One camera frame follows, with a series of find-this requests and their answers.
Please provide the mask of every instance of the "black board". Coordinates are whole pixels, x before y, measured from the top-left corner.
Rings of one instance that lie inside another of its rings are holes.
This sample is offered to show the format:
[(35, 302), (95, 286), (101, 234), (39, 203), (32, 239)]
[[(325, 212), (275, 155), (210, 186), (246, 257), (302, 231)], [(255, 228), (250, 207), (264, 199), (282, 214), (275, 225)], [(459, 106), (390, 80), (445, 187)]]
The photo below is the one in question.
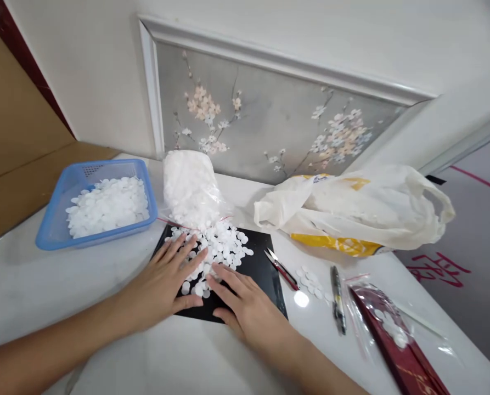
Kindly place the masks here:
[[(288, 318), (285, 301), (283, 300), (283, 292), (281, 291), (281, 283), (278, 271), (274, 268), (274, 266), (272, 266), (271, 262), (268, 260), (267, 256), (263, 252), (263, 250), (266, 250), (267, 248), (270, 248), (274, 251), (271, 236), (265, 233), (255, 232), (253, 230), (239, 230), (245, 233), (246, 236), (249, 238), (246, 247), (253, 250), (254, 255), (246, 255), (243, 259), (241, 259), (241, 265), (237, 268), (236, 271), (238, 273), (252, 277), (257, 285), (263, 290), (263, 292), (267, 294), (271, 301), (283, 313), (285, 318)], [(157, 250), (164, 244), (164, 239), (171, 236), (172, 225), (167, 225), (162, 232), (161, 238), (159, 239), (157, 247), (155, 248), (152, 256), (155, 255), (157, 253)], [(191, 281), (191, 287), (195, 286), (196, 283), (197, 280)], [(182, 293), (179, 289), (177, 292), (177, 297), (181, 296)], [(212, 315), (212, 312), (217, 307), (226, 307), (226, 304), (224, 304), (224, 302), (215, 294), (215, 292), (210, 292), (210, 297), (208, 299), (203, 298), (203, 302), (204, 305), (202, 307), (186, 309), (178, 312), (177, 315), (223, 323), (223, 321), (221, 321), (219, 318)]]

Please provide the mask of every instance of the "red writing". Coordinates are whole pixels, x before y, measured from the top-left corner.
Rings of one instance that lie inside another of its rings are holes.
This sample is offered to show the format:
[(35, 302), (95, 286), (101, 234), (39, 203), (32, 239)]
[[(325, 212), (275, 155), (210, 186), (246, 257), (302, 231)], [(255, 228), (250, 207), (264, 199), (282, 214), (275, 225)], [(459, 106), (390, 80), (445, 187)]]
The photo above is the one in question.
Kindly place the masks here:
[(440, 252), (437, 253), (439, 259), (433, 260), (427, 255), (419, 255), (414, 257), (412, 261), (418, 261), (420, 259), (429, 262), (423, 262), (424, 266), (406, 266), (412, 275), (416, 277), (418, 282), (421, 279), (425, 280), (440, 280), (453, 285), (454, 287), (461, 288), (463, 283), (459, 281), (457, 276), (461, 273), (471, 273), (470, 270), (457, 265), (455, 262), (451, 261), (449, 258), (445, 257)]

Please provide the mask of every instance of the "scissors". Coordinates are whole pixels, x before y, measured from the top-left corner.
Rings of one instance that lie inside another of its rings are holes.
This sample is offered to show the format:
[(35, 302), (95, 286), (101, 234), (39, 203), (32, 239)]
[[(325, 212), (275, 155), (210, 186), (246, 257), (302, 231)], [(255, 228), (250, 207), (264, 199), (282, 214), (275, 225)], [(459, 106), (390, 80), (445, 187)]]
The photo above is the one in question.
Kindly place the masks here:
[(299, 286), (298, 282), (296, 281), (296, 279), (294, 278), (294, 276), (289, 273), (289, 271), (285, 268), (285, 266), (283, 266), (281, 264), (281, 262), (279, 262), (276, 254), (271, 249), (269, 249), (269, 248), (267, 248), (267, 249), (268, 249), (268, 252), (267, 251), (264, 251), (264, 252), (265, 252), (265, 255), (267, 256), (267, 258), (272, 262), (272, 265), (274, 265), (276, 270), (279, 271), (279, 273), (281, 273), (281, 275), (285, 278), (285, 280), (287, 280), (287, 282), (292, 287), (292, 289), (295, 291), (298, 291), (300, 289), (300, 286)]

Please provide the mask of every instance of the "cardboard box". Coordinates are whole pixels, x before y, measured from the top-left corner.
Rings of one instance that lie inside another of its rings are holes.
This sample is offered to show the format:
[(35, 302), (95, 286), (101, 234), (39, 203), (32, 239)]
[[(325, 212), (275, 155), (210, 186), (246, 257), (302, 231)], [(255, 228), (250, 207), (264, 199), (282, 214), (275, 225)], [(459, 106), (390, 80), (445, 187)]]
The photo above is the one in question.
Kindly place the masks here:
[(66, 166), (118, 153), (76, 141), (0, 39), (0, 236), (49, 203)]

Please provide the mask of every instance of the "gray surface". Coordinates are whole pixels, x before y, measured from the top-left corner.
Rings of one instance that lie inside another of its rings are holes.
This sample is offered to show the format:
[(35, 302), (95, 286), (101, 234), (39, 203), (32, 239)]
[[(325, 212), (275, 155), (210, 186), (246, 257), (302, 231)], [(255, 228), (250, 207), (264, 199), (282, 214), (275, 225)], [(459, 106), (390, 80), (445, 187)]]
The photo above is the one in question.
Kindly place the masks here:
[[(210, 136), (208, 125), (195, 119), (195, 114), (189, 112), (184, 96), (188, 93), (190, 99), (193, 97), (199, 79), (214, 102), (221, 106), (221, 113), (213, 122), (216, 128), (222, 120), (233, 118), (235, 111), (232, 97), (235, 98), (238, 90), (242, 91), (241, 119), (235, 120), (225, 129), (219, 139), (229, 150), (209, 153), (218, 173), (269, 184), (280, 183), (292, 174), (341, 174), (355, 160), (355, 155), (346, 155), (343, 163), (337, 163), (331, 158), (325, 168), (320, 165), (308, 166), (309, 163), (323, 159), (319, 157), (319, 153), (309, 153), (309, 149), (318, 135), (328, 135), (324, 132), (328, 121), (336, 114), (343, 113), (346, 105), (345, 114), (354, 109), (361, 110), (363, 127), (368, 128), (365, 134), (372, 133), (372, 137), (362, 147), (366, 149), (403, 110), (402, 107), (383, 100), (334, 87), (327, 87), (322, 91), (321, 84), (193, 50), (187, 50), (186, 59), (182, 54), (182, 48), (157, 43), (167, 150), (177, 146), (181, 149), (199, 150), (199, 140)], [(192, 78), (188, 75), (187, 61)], [(316, 107), (326, 103), (331, 90), (334, 90), (332, 98), (320, 119), (311, 119)], [(185, 128), (192, 131), (189, 137), (181, 133)], [(280, 158), (281, 149), (285, 149), (286, 153)], [(273, 156), (280, 160), (269, 163), (267, 157)], [(281, 169), (276, 172), (275, 166), (280, 166)]]
[[(490, 182), (490, 143), (455, 166)], [(435, 259), (439, 252), (471, 272), (448, 268), (459, 272), (455, 277), (462, 287), (440, 278), (422, 279), (421, 284), (490, 360), (490, 187), (453, 168), (437, 177), (446, 180), (439, 188), (452, 199), (456, 219), (438, 243), (415, 251), (398, 251), (396, 255), (411, 267), (429, 263), (425, 259), (413, 262), (413, 257), (426, 254)]]

